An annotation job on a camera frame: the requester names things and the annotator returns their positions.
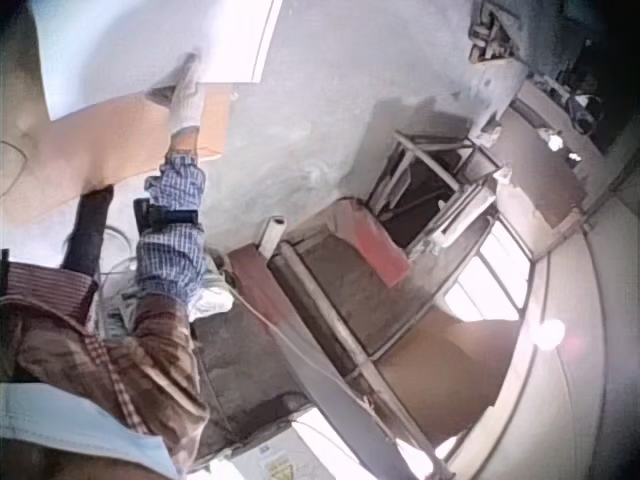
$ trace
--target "floor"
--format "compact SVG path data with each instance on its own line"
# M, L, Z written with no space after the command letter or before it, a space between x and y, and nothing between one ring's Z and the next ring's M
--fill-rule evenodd
M255 241L264 221L296 225L342 196L366 196L391 132L465 132L501 112L519 64L467 61L469 0L284 0L263 80L235 87L226 151L203 163L207 241ZM116 187L109 222L136 239L131 207L143 177ZM15 259L55 265L75 202L37 225L4 228ZM109 245L113 261L126 252Z

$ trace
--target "hand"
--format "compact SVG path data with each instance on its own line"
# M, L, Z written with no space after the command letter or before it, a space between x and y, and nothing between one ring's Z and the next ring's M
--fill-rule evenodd
M205 92L198 83L199 67L200 58L189 54L182 68L182 77L173 94L169 95L170 101L167 89L152 90L147 95L151 101L169 107L169 133L172 137L179 132L184 133L182 130L185 129L197 132L200 128Z

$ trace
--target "cardboard sheet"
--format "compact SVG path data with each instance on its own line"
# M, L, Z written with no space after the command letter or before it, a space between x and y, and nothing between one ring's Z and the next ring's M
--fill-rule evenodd
M168 110L142 95L49 120L35 35L30 15L22 15L1 45L11 68L0 70L0 138L10 144L0 145L0 211L2 221L13 225L30 223L85 191L156 169L169 145ZM201 160L222 153L229 91L226 85L208 88Z
M173 85L194 51L202 82L258 82L281 3L31 0L49 116Z

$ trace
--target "plaid shirt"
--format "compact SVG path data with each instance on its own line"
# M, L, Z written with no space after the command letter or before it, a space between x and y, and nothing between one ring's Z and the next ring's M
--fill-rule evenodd
M167 155L146 189L152 202L197 209L204 173ZM200 399L187 304L205 271L203 232L174 225L138 245L141 299L131 336L102 340L87 327L96 285L67 270L10 263L0 297L0 382L17 367L86 398L139 433L160 435L179 472L195 458L208 409Z

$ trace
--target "white cable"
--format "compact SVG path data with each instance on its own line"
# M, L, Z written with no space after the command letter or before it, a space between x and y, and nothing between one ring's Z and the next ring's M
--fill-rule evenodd
M236 297L238 299L238 301L240 301L240 303L242 303L245 307L247 307L247 309L249 309L249 311L251 313L253 313L262 323L264 323L267 326L267 328L269 328L269 330L271 330L276 335L278 335L278 337L280 337L294 352L296 352L300 358L302 358L305 362L307 362L307 364L309 366L311 366L312 368L314 368L315 370L320 372L325 377L329 378L338 387L340 387L342 390L344 390L344 392L347 395L349 395L349 397L351 397L365 412L367 412L371 416L371 418L373 418L373 420L382 429L382 431L387 435L387 437L389 437L389 439L392 442L395 443L395 436L393 435L391 430L389 430L389 427L387 427L384 424L384 422L380 419L380 417L378 417L378 415L375 413L375 411L364 400L358 398L358 396L355 393L353 393L353 391L344 383L344 380L342 378L335 377L331 373L327 372L324 368L322 368L321 366L316 364L309 357L307 357L291 340L289 340L289 338L284 333L282 333L280 331L280 329L276 325L271 323L271 321L269 321L266 317L264 317L264 315L262 315L260 312L258 312L234 288L229 287L229 291L231 292L231 294L234 297Z

